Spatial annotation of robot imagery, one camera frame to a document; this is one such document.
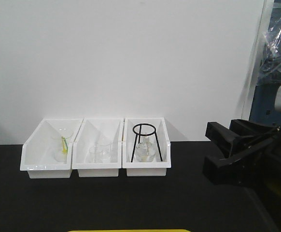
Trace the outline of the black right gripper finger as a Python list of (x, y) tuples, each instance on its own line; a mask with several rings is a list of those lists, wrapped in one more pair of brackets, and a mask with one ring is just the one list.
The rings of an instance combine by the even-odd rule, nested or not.
[(240, 136), (217, 122), (208, 122), (205, 136), (223, 153), (231, 157), (241, 151)]
[(243, 119), (231, 120), (229, 129), (237, 134), (236, 140), (240, 145), (254, 145), (278, 133), (278, 128), (275, 126)]

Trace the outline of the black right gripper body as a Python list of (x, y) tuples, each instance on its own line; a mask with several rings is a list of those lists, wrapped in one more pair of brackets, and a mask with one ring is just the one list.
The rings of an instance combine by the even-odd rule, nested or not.
[(254, 145), (241, 145), (231, 157), (218, 153), (206, 155), (203, 174), (214, 184), (245, 187), (281, 187), (281, 125), (278, 133)]

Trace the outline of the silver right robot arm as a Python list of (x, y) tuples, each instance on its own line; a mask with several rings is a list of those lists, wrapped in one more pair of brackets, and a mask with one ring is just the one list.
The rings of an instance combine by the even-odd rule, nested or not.
[[(281, 86), (274, 107), (281, 112)], [(209, 122), (205, 135), (221, 151), (204, 158), (203, 174), (211, 182), (239, 186), (281, 185), (281, 125), (266, 126), (233, 119), (226, 128)]]

